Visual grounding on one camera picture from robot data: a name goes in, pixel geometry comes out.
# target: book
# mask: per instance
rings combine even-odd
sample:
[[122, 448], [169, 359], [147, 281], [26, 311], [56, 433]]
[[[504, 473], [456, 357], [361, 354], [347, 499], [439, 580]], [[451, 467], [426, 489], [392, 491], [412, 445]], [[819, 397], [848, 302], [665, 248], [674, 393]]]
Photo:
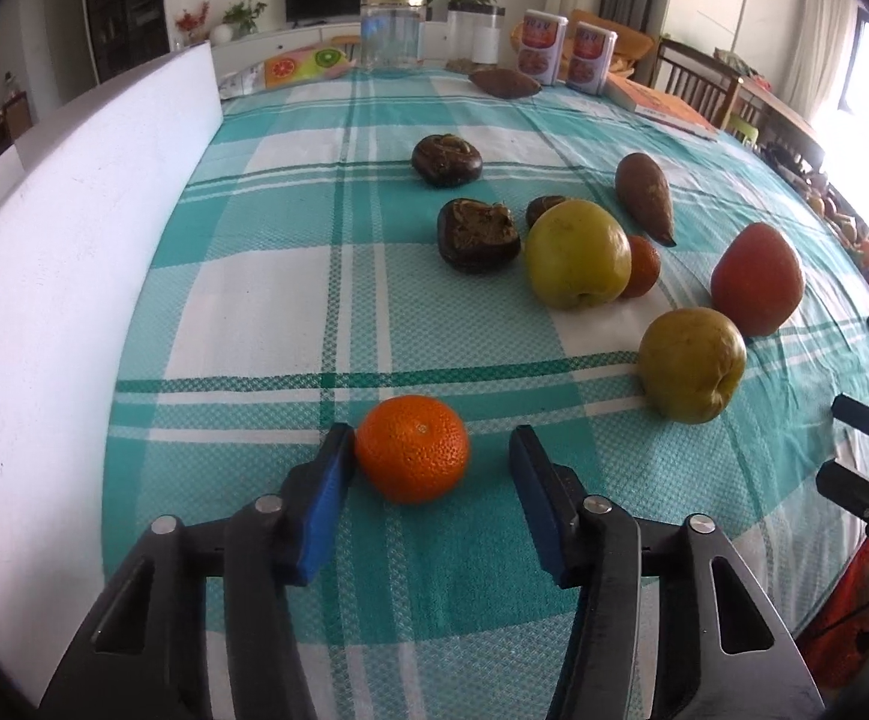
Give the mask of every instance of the book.
[[613, 73], [609, 73], [609, 79], [604, 84], [604, 95], [612, 103], [654, 122], [668, 124], [712, 141], [718, 137], [718, 130], [702, 114], [674, 95], [649, 89]]

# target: silver bolt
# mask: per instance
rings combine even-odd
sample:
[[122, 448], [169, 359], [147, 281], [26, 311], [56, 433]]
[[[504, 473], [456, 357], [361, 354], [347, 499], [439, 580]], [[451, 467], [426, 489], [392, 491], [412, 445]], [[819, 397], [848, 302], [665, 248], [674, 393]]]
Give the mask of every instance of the silver bolt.
[[585, 511], [591, 514], [607, 514], [611, 511], [611, 501], [601, 495], [589, 495], [585, 498]]
[[707, 514], [692, 514], [688, 517], [688, 525], [695, 533], [714, 533], [715, 521]]
[[255, 501], [255, 511], [261, 514], [277, 514], [284, 502], [277, 495], [262, 495]]
[[172, 533], [178, 527], [178, 521], [170, 514], [162, 514], [154, 522], [151, 523], [151, 531], [158, 533], [158, 536], [164, 536], [165, 533]]

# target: green and white plaid tablecloth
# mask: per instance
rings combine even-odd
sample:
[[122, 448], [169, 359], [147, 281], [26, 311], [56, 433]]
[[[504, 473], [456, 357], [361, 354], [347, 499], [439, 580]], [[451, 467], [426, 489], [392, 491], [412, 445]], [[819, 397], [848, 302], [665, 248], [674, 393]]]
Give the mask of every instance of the green and white plaid tablecloth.
[[[455, 132], [484, 175], [435, 190], [414, 143]], [[455, 196], [503, 202], [522, 234], [539, 194], [589, 197], [630, 231], [613, 191], [625, 154], [665, 170], [676, 240], [644, 298], [547, 310], [519, 259], [466, 276], [436, 249]], [[649, 322], [708, 303], [734, 236], [767, 220], [793, 240], [804, 300], [750, 343], [729, 408], [666, 422], [634, 374]], [[651, 124], [563, 88], [495, 100], [464, 77], [352, 74], [233, 100], [167, 223], [121, 358], [104, 477], [106, 571], [159, 514], [227, 517], [313, 458], [335, 420], [423, 392], [471, 434], [460, 488], [385, 504], [356, 476], [335, 557], [290, 604], [319, 716], [543, 717], [577, 592], [541, 571], [508, 476], [508, 436], [534, 425], [588, 490], [639, 517], [709, 512], [786, 623], [822, 603], [860, 538], [814, 490], [837, 455], [869, 475], [869, 440], [833, 425], [840, 391], [869, 402], [869, 290], [791, 191], [754, 155]], [[209, 592], [212, 672], [223, 671], [220, 588]], [[652, 689], [657, 586], [646, 587], [633, 715]], [[215, 715], [230, 697], [212, 684]]]

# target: dark cabinet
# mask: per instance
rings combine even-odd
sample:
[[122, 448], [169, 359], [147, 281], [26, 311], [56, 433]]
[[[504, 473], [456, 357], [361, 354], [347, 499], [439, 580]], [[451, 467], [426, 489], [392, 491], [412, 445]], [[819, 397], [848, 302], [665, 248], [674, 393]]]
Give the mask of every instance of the dark cabinet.
[[101, 82], [169, 51], [164, 0], [85, 0]]

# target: green apple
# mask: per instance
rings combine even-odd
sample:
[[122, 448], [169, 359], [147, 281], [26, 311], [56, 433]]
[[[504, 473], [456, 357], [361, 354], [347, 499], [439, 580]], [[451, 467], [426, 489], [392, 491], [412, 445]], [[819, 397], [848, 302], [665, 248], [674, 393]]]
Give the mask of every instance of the green apple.
[[608, 303], [631, 277], [621, 225], [600, 205], [576, 197], [540, 215], [528, 233], [525, 262], [532, 290], [552, 308]]
[[745, 372], [745, 340], [710, 308], [679, 308], [649, 324], [638, 375], [654, 408], [690, 425], [716, 418]]

